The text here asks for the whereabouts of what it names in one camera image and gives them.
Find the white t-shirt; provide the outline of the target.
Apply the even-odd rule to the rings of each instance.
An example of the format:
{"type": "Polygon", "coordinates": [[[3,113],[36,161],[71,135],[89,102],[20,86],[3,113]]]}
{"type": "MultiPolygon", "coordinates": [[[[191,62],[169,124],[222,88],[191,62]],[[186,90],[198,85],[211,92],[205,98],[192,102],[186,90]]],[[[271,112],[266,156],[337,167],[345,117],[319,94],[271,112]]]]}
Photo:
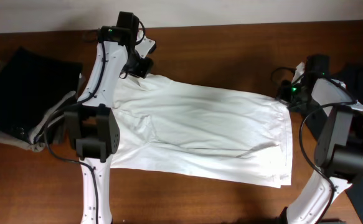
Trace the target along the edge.
{"type": "Polygon", "coordinates": [[[290,113],[272,97],[149,75],[118,82],[113,112],[120,146],[112,168],[291,183],[290,113]]]}

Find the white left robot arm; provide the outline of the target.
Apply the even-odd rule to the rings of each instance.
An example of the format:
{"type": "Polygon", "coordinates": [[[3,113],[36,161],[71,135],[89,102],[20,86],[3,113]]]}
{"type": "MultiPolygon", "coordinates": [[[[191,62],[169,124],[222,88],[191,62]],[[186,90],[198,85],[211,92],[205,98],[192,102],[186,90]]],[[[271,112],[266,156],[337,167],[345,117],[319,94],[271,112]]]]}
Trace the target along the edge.
{"type": "Polygon", "coordinates": [[[120,128],[112,111],[115,86],[128,76],[146,78],[156,48],[132,12],[120,12],[115,26],[97,31],[97,56],[76,105],[64,111],[72,149],[83,177],[82,223],[112,223],[110,164],[120,145],[120,128]]]}

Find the grey striped folded garment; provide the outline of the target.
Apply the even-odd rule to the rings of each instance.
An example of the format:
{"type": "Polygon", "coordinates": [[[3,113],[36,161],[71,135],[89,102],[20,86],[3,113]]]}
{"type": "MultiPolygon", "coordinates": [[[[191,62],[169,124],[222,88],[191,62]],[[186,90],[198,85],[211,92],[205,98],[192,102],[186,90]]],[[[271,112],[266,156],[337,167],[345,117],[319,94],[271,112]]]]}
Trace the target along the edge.
{"type": "Polygon", "coordinates": [[[44,132],[44,126],[48,123],[48,127],[57,120],[58,115],[55,115],[50,121],[50,116],[55,113],[57,110],[61,109],[65,106],[66,102],[69,100],[73,100],[75,98],[76,91],[70,91],[63,96],[61,100],[56,102],[55,105],[51,106],[45,113],[42,120],[38,123],[38,125],[31,129],[29,132],[29,142],[31,144],[37,144],[39,138],[42,136],[44,132]]]}

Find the black folded garment stack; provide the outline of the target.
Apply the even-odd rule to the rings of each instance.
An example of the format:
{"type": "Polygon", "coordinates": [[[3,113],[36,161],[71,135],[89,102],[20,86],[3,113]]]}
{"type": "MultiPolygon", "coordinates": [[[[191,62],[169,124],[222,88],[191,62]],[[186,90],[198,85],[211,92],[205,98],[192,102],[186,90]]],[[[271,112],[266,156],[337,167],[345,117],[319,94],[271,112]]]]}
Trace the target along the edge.
{"type": "Polygon", "coordinates": [[[0,72],[0,131],[29,140],[47,110],[78,87],[82,64],[19,48],[0,72]]]}

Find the grey folded cloth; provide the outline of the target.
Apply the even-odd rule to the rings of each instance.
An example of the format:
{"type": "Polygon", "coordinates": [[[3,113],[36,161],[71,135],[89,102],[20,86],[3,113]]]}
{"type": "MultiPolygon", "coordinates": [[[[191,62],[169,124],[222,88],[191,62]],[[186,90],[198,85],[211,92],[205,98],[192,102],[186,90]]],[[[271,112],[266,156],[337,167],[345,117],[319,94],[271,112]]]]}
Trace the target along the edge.
{"type": "Polygon", "coordinates": [[[12,137],[2,131],[0,131],[0,143],[34,152],[40,152],[45,147],[44,143],[39,142],[37,144],[29,144],[28,142],[12,137]]]}

